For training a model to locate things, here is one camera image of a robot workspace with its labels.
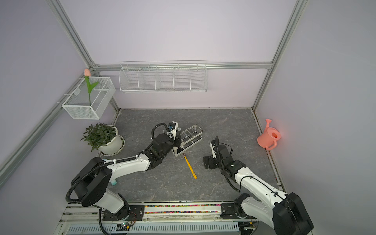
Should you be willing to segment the white toothbrush holder caddy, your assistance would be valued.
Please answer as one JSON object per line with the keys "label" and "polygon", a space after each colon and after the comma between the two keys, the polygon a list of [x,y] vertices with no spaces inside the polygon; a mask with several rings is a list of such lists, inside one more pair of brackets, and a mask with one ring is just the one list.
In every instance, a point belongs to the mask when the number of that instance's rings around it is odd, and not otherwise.
{"label": "white toothbrush holder caddy", "polygon": [[176,137],[180,140],[180,145],[173,147],[172,152],[175,156],[183,154],[186,150],[192,148],[194,145],[202,140],[203,130],[197,124],[191,126],[190,128],[182,131],[178,128],[176,132]]}

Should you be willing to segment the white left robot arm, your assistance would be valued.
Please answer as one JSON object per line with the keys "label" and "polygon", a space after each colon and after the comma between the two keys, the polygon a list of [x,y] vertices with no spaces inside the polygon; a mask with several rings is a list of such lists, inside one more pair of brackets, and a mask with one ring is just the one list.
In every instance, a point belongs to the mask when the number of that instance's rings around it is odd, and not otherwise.
{"label": "white left robot arm", "polygon": [[126,219],[131,212],[128,202],[120,194],[107,189],[108,184],[128,174],[154,169],[181,142],[179,134],[162,133],[137,156],[111,161],[99,157],[91,159],[72,180],[66,201],[83,207],[96,206],[115,215],[118,220]]}

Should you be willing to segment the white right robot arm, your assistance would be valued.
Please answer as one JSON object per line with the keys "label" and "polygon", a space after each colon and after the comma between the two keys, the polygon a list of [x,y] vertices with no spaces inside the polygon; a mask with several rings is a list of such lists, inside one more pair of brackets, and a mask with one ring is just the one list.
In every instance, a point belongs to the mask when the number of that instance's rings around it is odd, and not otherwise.
{"label": "white right robot arm", "polygon": [[287,194],[271,186],[249,167],[234,160],[225,144],[211,141],[212,155],[203,158],[206,168],[220,170],[229,185],[236,191],[246,189],[234,203],[241,217],[252,216],[269,227],[277,235],[308,235],[314,225],[302,199],[295,193]]}

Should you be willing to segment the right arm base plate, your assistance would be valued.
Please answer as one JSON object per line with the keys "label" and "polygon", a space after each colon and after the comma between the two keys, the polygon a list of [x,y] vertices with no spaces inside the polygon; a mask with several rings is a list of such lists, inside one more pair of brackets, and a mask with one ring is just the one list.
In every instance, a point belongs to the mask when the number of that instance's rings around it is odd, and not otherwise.
{"label": "right arm base plate", "polygon": [[221,218],[223,219],[251,219],[237,203],[222,203],[221,204]]}

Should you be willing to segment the yellow toothbrush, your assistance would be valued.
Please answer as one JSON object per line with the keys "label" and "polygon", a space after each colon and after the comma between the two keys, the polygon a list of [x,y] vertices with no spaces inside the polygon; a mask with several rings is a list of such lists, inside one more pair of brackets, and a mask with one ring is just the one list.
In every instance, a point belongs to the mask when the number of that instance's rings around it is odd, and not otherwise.
{"label": "yellow toothbrush", "polygon": [[185,153],[183,153],[183,157],[184,157],[184,159],[186,160],[186,163],[187,163],[187,165],[188,165],[188,167],[189,167],[189,169],[190,169],[190,171],[191,171],[191,173],[192,173],[194,179],[197,179],[197,176],[196,176],[196,174],[195,174],[195,172],[194,172],[194,170],[193,170],[193,168],[192,168],[190,162],[188,161],[187,156],[186,156]]}

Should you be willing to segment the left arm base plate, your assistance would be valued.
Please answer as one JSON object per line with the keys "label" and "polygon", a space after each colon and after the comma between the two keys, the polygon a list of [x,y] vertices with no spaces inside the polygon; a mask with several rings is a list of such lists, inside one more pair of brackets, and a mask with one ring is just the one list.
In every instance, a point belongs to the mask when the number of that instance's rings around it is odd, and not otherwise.
{"label": "left arm base plate", "polygon": [[103,221],[141,221],[145,214],[145,205],[135,204],[126,206],[116,214],[105,211],[102,217]]}

